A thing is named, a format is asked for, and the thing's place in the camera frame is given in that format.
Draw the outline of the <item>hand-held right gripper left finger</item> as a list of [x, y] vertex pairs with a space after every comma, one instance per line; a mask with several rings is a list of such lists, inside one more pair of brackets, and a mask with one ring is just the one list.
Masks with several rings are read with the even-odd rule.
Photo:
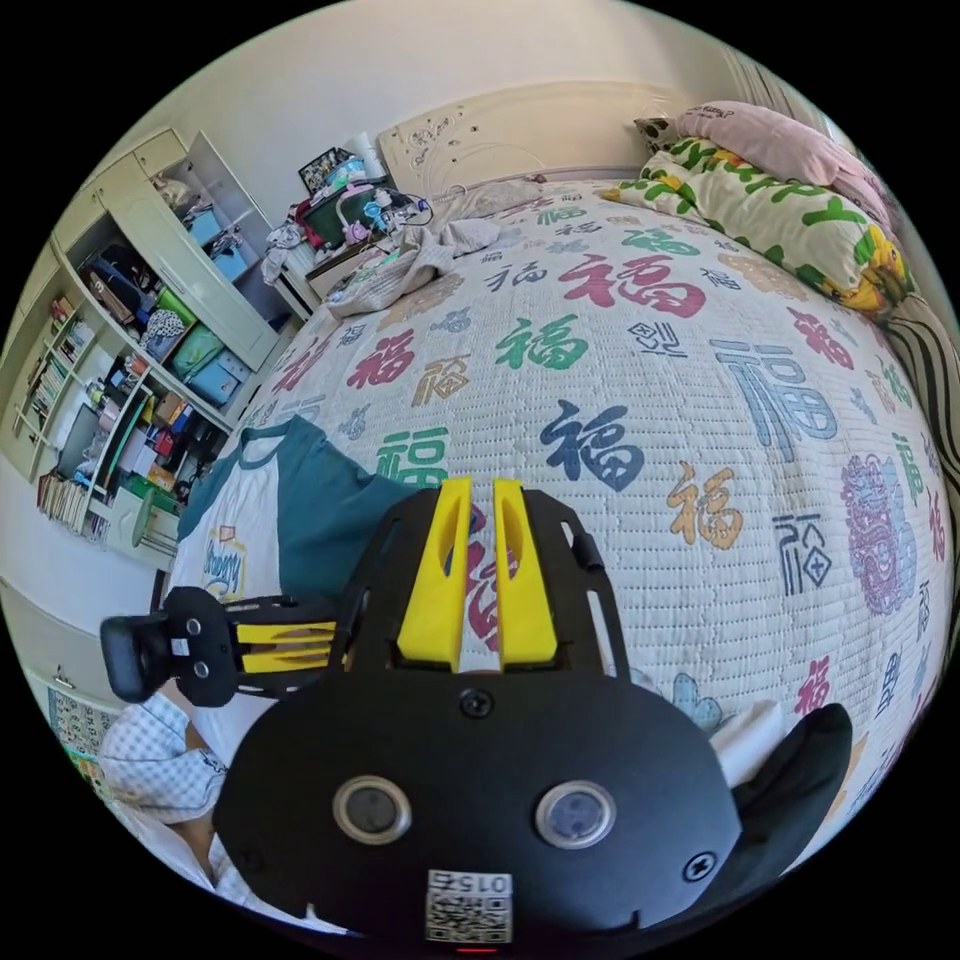
[[452, 477], [422, 493], [430, 511], [397, 649], [407, 662], [455, 673], [462, 647], [472, 481]]

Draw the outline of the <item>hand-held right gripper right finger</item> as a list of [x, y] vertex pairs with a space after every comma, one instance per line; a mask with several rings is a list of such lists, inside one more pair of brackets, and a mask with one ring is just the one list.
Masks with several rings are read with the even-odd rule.
[[494, 480], [493, 517], [500, 668], [509, 672], [550, 665], [558, 641], [519, 481]]

